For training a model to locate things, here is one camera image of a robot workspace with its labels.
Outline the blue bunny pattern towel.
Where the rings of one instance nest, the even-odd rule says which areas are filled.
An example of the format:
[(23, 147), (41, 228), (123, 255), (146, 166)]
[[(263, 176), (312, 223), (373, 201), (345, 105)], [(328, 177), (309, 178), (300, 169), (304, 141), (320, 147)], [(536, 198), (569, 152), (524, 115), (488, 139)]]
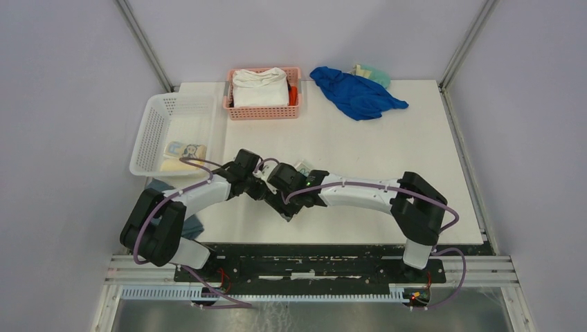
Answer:
[(311, 170), (314, 169), (313, 166), (305, 159), (298, 160), (294, 167), (297, 172), (300, 172), (304, 176), (308, 176)]

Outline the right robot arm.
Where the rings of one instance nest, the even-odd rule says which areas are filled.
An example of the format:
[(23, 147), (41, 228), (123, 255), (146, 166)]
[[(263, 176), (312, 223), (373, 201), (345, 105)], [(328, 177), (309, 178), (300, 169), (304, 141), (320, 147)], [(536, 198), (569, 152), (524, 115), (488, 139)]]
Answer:
[(307, 174), (278, 163), (255, 174), (270, 192), (271, 206), (286, 220), (303, 208), (349, 206), (390, 215), (406, 238), (400, 274), (418, 282), (428, 272), (428, 259), (442, 232), (448, 201), (415, 172), (385, 181), (348, 178), (325, 170)]

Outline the yellow duck towel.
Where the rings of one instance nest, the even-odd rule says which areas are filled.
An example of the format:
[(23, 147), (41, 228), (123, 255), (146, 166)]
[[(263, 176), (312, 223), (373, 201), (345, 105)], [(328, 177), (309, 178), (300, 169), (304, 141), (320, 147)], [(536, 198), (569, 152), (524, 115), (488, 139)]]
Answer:
[(173, 158), (166, 158), (160, 166), (161, 172), (195, 172), (201, 170), (200, 167), (196, 167), (196, 165), (202, 166), (202, 162), (191, 160), (191, 165), (180, 161), (179, 159)]

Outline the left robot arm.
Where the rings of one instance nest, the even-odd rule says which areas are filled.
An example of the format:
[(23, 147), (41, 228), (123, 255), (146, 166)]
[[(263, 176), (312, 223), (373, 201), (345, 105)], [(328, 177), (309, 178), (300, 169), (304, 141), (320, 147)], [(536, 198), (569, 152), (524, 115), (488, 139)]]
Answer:
[(187, 266), (199, 280), (212, 280), (218, 264), (205, 245), (182, 235), (184, 222), (212, 205), (248, 194), (262, 200), (270, 192), (258, 178), (261, 158), (241, 149), (231, 162), (207, 170), (207, 177), (183, 189), (143, 190), (120, 233), (120, 243), (138, 265)]

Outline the rabbit print towel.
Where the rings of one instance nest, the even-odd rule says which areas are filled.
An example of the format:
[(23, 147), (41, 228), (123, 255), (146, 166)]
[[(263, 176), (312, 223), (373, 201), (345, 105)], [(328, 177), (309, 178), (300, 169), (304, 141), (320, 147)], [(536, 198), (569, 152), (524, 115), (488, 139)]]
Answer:
[(198, 158), (206, 157), (207, 146), (200, 144), (184, 144), (182, 142), (169, 142), (163, 152), (166, 158)]

